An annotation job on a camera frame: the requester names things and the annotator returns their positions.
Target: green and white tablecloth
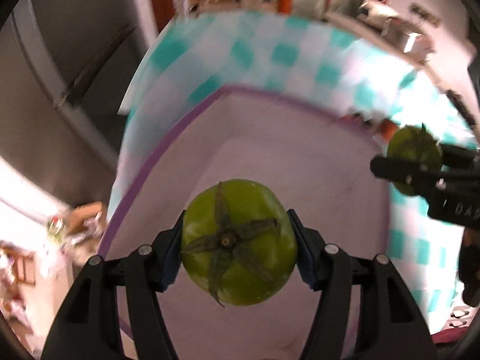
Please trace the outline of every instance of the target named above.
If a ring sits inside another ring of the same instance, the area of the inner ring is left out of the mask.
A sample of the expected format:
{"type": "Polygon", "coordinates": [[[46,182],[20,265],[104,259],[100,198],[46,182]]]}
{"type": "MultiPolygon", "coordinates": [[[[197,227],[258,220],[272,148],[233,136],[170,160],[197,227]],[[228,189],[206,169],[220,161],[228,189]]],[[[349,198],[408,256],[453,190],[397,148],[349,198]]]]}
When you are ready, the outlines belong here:
{"type": "MultiPolygon", "coordinates": [[[[121,111],[129,111],[112,188],[111,216],[159,139],[226,84],[286,92],[339,115],[350,109],[404,124],[425,123],[439,139],[474,145],[472,135],[427,76],[336,28],[238,11],[174,21],[138,68],[121,111]]],[[[392,188],[388,254],[431,332],[448,317],[462,229],[427,218],[427,204],[392,188]]]]}

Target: purple border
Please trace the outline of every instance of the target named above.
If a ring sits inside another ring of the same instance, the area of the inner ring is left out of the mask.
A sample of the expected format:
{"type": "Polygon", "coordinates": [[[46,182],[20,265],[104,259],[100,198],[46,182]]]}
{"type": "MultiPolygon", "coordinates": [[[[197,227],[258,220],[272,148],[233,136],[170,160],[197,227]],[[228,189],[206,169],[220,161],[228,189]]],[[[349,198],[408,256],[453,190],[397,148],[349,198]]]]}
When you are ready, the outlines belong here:
{"type": "MultiPolygon", "coordinates": [[[[143,184],[148,178],[148,175],[153,170],[154,166],[160,160],[160,158],[164,155],[167,149],[171,146],[171,144],[179,137],[179,135],[198,117],[200,116],[210,105],[212,105],[215,101],[220,99],[223,95],[228,95],[231,93],[243,93],[245,95],[253,95],[253,96],[261,96],[263,99],[267,99],[269,101],[275,101],[283,104],[287,104],[291,107],[299,108],[309,113],[326,116],[331,119],[333,122],[339,123],[345,128],[350,131],[356,132],[361,137],[363,137],[368,143],[375,146],[375,148],[381,149],[380,144],[373,140],[373,136],[369,134],[366,130],[362,129],[361,126],[357,123],[352,123],[347,120],[340,120],[338,115],[335,115],[333,112],[327,111],[325,109],[318,108],[312,104],[306,102],[306,100],[300,100],[299,98],[288,95],[285,93],[277,93],[273,91],[266,91],[262,89],[252,88],[249,86],[244,85],[225,85],[222,86],[220,89],[212,93],[210,96],[206,97],[201,103],[199,103],[193,110],[191,110],[188,114],[186,114],[176,125],[174,125],[168,133],[166,133],[158,143],[157,147],[153,150],[152,154],[147,158],[143,166],[141,167],[138,175],[133,180],[130,188],[128,189],[127,193],[121,200],[120,204],[118,205],[117,209],[115,210],[112,219],[108,228],[105,231],[102,240],[100,241],[100,245],[98,248],[98,253],[106,258],[107,253],[110,249],[110,246],[115,238],[115,235],[120,228],[123,219],[127,215],[129,209],[131,208],[132,204],[135,201],[135,198],[140,193],[140,190],[143,187],[143,184]]],[[[389,187],[386,185],[386,195],[389,197],[389,187]]],[[[385,244],[383,246],[383,251],[386,251],[387,244],[388,244],[388,230],[390,228],[390,199],[387,198],[386,200],[386,212],[385,215],[385,244]]],[[[126,323],[123,319],[119,318],[119,324],[121,330],[130,337],[134,339],[131,326],[126,323]]],[[[346,337],[346,341],[353,340],[355,338],[355,331],[346,337]]]]}

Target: wall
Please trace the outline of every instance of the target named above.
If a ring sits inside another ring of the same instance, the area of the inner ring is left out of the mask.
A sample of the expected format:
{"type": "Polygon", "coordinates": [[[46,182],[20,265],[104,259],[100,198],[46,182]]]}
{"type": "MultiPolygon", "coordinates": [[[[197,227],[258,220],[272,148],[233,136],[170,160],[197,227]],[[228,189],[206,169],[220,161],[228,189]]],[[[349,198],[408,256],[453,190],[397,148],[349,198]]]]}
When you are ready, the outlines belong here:
{"type": "Polygon", "coordinates": [[[440,28],[423,25],[435,41],[437,54],[431,57],[431,65],[442,80],[460,93],[467,107],[477,117],[480,116],[477,99],[467,67],[473,51],[466,41],[468,15],[460,0],[388,0],[388,4],[400,15],[410,17],[408,7],[412,2],[419,3],[443,20],[440,28]]]}
{"type": "Polygon", "coordinates": [[[0,156],[70,205],[107,202],[115,172],[74,133],[23,58],[11,21],[0,30],[0,156]]]}

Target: white wall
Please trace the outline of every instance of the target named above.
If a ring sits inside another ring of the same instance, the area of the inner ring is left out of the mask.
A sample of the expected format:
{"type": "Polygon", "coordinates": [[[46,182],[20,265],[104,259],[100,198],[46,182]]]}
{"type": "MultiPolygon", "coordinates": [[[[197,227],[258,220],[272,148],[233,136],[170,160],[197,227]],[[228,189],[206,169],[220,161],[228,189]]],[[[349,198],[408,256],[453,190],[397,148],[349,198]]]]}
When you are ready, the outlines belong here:
{"type": "Polygon", "coordinates": [[[408,7],[413,2],[443,20],[438,29],[429,24],[423,25],[424,30],[433,37],[437,50],[437,54],[431,57],[431,65],[442,80],[464,97],[466,105],[478,120],[480,112],[467,71],[473,56],[466,41],[467,11],[460,0],[388,0],[388,4],[406,18],[410,17],[408,7]]]}

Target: white trim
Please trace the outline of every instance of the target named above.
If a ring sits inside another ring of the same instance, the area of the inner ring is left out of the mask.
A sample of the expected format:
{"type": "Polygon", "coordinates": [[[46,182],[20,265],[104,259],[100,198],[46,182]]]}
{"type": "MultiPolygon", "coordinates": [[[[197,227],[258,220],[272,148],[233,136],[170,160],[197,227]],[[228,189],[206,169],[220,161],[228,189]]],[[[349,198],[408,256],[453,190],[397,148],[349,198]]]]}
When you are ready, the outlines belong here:
{"type": "Polygon", "coordinates": [[[32,0],[20,0],[13,9],[12,18],[18,40],[25,50],[25,57],[33,67],[34,75],[41,82],[44,90],[47,91],[47,95],[53,99],[54,107],[59,110],[73,130],[83,138],[93,152],[105,164],[115,170],[118,154],[106,138],[97,130],[80,107],[74,108],[68,103],[61,103],[67,84],[43,41],[32,0]]]}

